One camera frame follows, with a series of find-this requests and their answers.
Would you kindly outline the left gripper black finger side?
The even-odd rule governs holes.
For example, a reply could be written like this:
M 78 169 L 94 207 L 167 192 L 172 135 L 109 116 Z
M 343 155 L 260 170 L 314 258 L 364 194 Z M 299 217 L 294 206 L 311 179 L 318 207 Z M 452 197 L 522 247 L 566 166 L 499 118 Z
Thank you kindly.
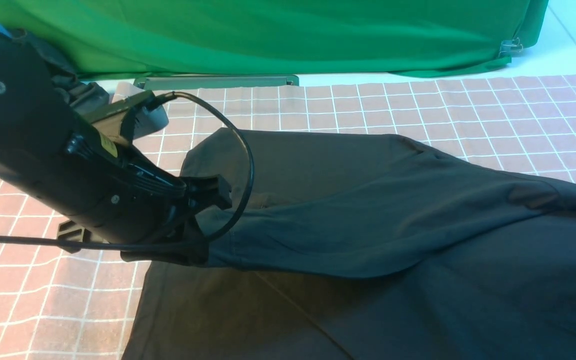
M 121 251 L 124 262 L 163 262 L 189 267 L 201 267 L 208 262 L 210 245 L 195 219 L 188 219 L 172 235 L 151 244 L 151 248 Z
M 185 193 L 183 220 L 196 217 L 209 207 L 228 210 L 233 207 L 231 185 L 221 175 L 211 177 L 183 177 Z

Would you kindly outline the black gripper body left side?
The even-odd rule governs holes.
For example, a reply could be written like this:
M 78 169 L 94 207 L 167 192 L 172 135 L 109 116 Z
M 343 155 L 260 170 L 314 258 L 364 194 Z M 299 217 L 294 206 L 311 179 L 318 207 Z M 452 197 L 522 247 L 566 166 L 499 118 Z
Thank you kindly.
M 0 178 L 112 244 L 159 242 L 187 216 L 186 184 L 81 117 L 5 117 Z

